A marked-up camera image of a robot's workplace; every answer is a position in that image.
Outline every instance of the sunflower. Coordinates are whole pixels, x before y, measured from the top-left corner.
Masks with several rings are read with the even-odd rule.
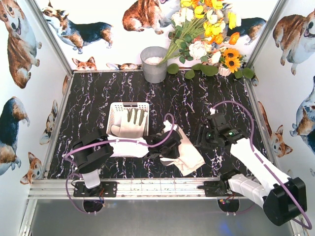
[[[238,68],[241,67],[241,62],[238,58],[225,58],[225,65],[230,69],[232,73],[237,71]]]
[[[227,48],[224,51],[223,56],[226,58],[237,58],[240,56],[240,52],[234,48]]]

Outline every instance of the folded cloth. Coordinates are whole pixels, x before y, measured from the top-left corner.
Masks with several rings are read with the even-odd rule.
[[[172,124],[169,121],[165,121],[164,125],[164,132],[171,130]],[[181,144],[178,147],[180,156],[177,159],[162,157],[160,160],[165,166],[174,164],[183,176],[187,176],[205,164],[205,161],[179,126],[178,132],[182,136]]]
[[[137,139],[143,137],[147,120],[147,112],[132,108],[130,111],[123,110],[120,127],[112,125],[112,134],[119,138]]]

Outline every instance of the gray floor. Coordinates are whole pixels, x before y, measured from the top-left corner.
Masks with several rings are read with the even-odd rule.
[[[97,216],[79,213],[68,200],[38,200],[32,236],[289,236],[258,206],[233,216],[216,200],[106,201]],[[240,210],[252,203],[241,200]]]

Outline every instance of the corgi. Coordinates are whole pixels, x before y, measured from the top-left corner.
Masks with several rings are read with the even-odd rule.
[[[48,7],[42,9],[42,13],[47,21],[57,33],[57,36],[62,42],[78,50],[78,54],[82,54],[82,48],[91,43],[104,39],[111,48],[112,40],[112,25],[104,22],[96,22],[90,24],[75,24],[68,19],[68,13],[64,10],[55,10],[51,3]]]
[[[77,66],[77,70],[97,70],[94,57],[90,57],[87,62],[82,62],[75,58],[72,58],[72,61]]]
[[[21,184],[32,184],[33,179],[39,179],[41,171],[42,171],[42,164],[41,161],[34,156],[33,153],[29,152],[29,161],[30,161],[30,169],[24,175],[20,183]]]
[[[258,102],[258,105],[267,126],[267,131],[270,138],[270,144],[271,144],[271,148],[274,154],[277,157],[283,157],[284,155],[288,155],[289,153],[293,152],[293,148],[289,147],[288,145],[284,143],[284,140],[283,140],[284,126],[280,125],[276,132],[272,132],[265,108],[263,107],[261,102]]]
[[[15,165],[21,167],[21,160],[16,155],[20,121],[30,125],[23,103],[12,97],[5,103],[0,116],[0,176],[10,167],[12,170]]]
[[[65,94],[65,89],[67,88],[68,81],[69,77],[66,75],[63,80],[63,95]]]
[[[163,34],[161,28],[171,24],[171,17],[180,10],[180,0],[138,0],[123,16],[127,31],[144,31],[153,28],[156,34]]]
[[[41,145],[49,143],[51,133],[53,132],[53,129],[55,126],[57,114],[58,114],[58,104],[57,104],[57,101],[54,100],[53,108],[51,109],[51,113],[49,114],[47,121],[46,121],[46,129],[39,140],[39,143]]]
[[[14,0],[0,1],[0,20],[4,22],[8,37],[9,70],[14,83],[24,89],[31,78],[31,67],[39,67],[36,59],[37,42],[34,32],[18,3]]]
[[[232,3],[224,3],[223,4],[223,15],[224,15],[224,21],[228,22],[228,13],[232,9],[233,4]],[[226,25],[224,31],[223,31],[223,36],[224,36],[224,43],[228,43],[230,40],[230,37],[232,34],[239,32],[240,37],[243,36],[248,36],[249,37],[249,42],[246,43],[245,45],[250,45],[254,40],[256,40],[261,33],[263,32],[265,26],[266,26],[267,21],[259,18],[259,17],[254,17],[254,18],[244,18],[242,19],[242,24],[241,26],[235,27],[234,29],[230,29],[228,27],[228,24]]]
[[[298,64],[307,60],[315,52],[315,10],[307,17],[285,16],[277,23],[273,38],[276,47],[283,51],[280,63],[285,59],[292,63],[291,73],[296,74]]]
[[[292,137],[307,136],[315,129],[315,76],[313,77],[313,91],[301,103],[296,112],[296,124],[292,124]]]
[[[113,63],[106,63],[106,66],[111,70],[141,70],[142,65],[141,64],[132,64],[132,63],[125,63],[122,65],[119,64],[113,64]]]

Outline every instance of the flower pot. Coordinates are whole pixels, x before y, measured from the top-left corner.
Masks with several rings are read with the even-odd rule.
[[[222,75],[222,76],[228,76],[230,75],[232,72],[230,69],[228,68],[225,68],[224,66],[219,66],[219,75]]]
[[[166,56],[167,50],[162,47],[148,47],[145,48],[141,54],[140,58],[142,60],[143,74],[146,81],[157,84],[165,80],[167,73],[167,61],[162,64],[148,64],[146,60],[152,57],[164,58]]]

